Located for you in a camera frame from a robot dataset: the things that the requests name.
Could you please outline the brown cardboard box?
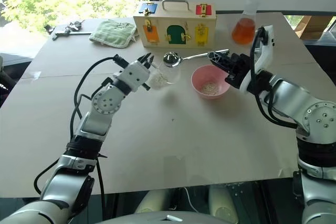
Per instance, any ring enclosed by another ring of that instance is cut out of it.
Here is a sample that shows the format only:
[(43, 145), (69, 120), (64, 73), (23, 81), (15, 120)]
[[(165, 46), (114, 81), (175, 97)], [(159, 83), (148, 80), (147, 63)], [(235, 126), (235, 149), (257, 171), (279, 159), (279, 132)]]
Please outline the brown cardboard box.
[(303, 16), (294, 29), (301, 40), (318, 40), (333, 16)]

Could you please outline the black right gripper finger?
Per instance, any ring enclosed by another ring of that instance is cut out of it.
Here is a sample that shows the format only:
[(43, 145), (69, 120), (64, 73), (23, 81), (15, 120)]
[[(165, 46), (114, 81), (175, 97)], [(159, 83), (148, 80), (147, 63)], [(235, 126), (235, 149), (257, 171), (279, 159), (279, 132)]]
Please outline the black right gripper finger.
[(212, 51), (207, 54), (208, 59), (212, 63), (229, 63), (229, 51)]
[(224, 72), (230, 74), (230, 71), (232, 69), (232, 64), (229, 61), (210, 61), (211, 64), (213, 64), (214, 66), (220, 68), (221, 70), (223, 70)]

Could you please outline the glass flask with orange liquid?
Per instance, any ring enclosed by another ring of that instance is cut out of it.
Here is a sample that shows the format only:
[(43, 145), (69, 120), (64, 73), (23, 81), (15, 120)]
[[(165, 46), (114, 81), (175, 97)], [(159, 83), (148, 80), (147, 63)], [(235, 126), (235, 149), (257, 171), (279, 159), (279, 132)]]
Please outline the glass flask with orange liquid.
[(232, 39), (235, 43), (247, 45), (254, 40), (257, 8), (256, 0), (246, 1), (244, 11), (232, 31)]

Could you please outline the clear glass mug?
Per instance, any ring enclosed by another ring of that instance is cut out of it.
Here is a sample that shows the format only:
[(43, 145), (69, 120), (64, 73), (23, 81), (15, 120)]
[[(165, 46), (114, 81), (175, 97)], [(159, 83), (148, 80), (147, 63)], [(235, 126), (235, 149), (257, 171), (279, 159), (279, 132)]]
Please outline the clear glass mug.
[(166, 67), (163, 62), (160, 62), (160, 63), (154, 62), (154, 64), (155, 64), (155, 68), (151, 67), (150, 76), (157, 72), (163, 74), (166, 77), (167, 82), (168, 82), (168, 85), (166, 87), (172, 84), (175, 84), (179, 81), (180, 76), (181, 76), (180, 67), (175, 67), (175, 68)]

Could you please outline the pale rounded robot leg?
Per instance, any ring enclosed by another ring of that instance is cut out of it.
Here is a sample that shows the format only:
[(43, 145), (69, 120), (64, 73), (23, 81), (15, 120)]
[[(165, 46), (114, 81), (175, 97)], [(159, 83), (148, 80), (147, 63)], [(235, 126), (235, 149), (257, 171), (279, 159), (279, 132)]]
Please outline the pale rounded robot leg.
[(178, 207), (180, 196), (178, 188), (149, 190), (134, 213), (174, 211)]
[(209, 214), (231, 224), (238, 224), (239, 217), (229, 190), (222, 185), (210, 185), (208, 189)]

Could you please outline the black and metal bar tool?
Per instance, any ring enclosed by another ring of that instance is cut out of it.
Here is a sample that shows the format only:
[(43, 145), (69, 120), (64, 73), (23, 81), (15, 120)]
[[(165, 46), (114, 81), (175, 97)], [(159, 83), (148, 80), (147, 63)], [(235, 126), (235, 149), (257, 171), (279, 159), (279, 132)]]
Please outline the black and metal bar tool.
[(65, 28), (63, 30), (54, 31), (55, 28), (51, 27), (50, 25), (46, 25), (44, 29), (49, 35), (51, 35), (51, 39), (53, 41), (55, 41), (59, 37), (69, 37), (71, 35), (90, 35), (92, 34), (92, 31), (81, 31), (81, 30), (69, 31), (69, 30), (65, 30)]

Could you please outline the oatmeal in glass mug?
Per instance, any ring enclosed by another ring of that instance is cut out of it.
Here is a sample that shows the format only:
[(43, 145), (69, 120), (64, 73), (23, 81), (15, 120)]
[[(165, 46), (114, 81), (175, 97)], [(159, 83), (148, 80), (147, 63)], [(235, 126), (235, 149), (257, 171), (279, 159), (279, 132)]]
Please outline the oatmeal in glass mug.
[(166, 77), (157, 72), (155, 74), (152, 74), (148, 80), (148, 85), (150, 86), (151, 89), (154, 90), (159, 90), (168, 85)]

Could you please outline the grey robot torso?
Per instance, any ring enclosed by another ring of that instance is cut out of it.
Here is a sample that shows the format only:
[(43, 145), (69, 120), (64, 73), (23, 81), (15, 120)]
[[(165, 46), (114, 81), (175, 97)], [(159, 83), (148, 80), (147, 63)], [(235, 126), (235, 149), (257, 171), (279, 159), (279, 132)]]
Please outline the grey robot torso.
[(97, 224), (233, 224), (208, 214), (189, 211), (154, 211), (125, 215)]

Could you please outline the oatmeal in pink bowl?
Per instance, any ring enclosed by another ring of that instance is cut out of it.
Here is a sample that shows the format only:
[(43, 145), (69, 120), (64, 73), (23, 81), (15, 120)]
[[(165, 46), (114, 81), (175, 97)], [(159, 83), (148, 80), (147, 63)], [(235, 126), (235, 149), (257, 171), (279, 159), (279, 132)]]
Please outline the oatmeal in pink bowl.
[(201, 93), (205, 95), (218, 95), (219, 94), (219, 86), (214, 82), (207, 82), (201, 86)]

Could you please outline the shiny metal spoon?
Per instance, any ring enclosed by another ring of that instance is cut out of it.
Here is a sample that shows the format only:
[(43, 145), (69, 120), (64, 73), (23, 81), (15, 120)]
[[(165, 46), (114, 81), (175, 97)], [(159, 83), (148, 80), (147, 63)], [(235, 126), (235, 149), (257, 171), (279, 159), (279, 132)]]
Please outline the shiny metal spoon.
[(163, 63), (166, 67), (175, 68), (179, 66), (183, 61), (209, 57), (211, 54), (227, 55), (230, 52), (229, 49), (222, 49), (217, 51), (210, 51), (198, 55), (180, 57), (176, 52), (167, 52), (163, 57)]

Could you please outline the bunch of keys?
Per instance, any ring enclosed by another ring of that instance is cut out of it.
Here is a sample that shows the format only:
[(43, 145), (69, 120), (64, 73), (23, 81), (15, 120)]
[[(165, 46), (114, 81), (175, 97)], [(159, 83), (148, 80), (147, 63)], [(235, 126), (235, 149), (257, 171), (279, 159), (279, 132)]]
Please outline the bunch of keys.
[(77, 20), (74, 22), (70, 22), (65, 30), (69, 30), (69, 31), (79, 31), (82, 28), (82, 23), (84, 22), (84, 20)]

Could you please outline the green folded towel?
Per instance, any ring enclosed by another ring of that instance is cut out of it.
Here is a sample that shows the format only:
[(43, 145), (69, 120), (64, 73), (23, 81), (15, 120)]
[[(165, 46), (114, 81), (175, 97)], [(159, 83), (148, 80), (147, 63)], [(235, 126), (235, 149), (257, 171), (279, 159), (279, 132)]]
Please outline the green folded towel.
[(105, 46), (123, 49), (128, 47), (131, 41), (136, 41), (137, 28), (134, 24), (117, 22), (112, 19), (102, 21), (89, 36), (91, 42)]

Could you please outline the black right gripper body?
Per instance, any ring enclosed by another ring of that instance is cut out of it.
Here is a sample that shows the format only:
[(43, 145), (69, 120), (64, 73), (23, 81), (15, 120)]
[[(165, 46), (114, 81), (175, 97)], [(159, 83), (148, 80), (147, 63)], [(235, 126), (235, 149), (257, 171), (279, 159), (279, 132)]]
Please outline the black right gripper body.
[(240, 88), (250, 70), (250, 57), (246, 54), (231, 54), (227, 59), (228, 76), (225, 81), (234, 88)]

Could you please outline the pink bowl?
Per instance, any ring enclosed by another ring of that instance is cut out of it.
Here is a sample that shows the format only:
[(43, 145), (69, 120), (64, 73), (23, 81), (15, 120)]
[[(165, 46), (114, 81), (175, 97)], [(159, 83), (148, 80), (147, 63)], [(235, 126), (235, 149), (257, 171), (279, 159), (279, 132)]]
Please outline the pink bowl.
[(226, 93), (230, 85), (225, 81), (228, 74), (214, 66), (204, 65), (197, 68), (191, 76), (191, 84), (200, 98), (215, 100)]

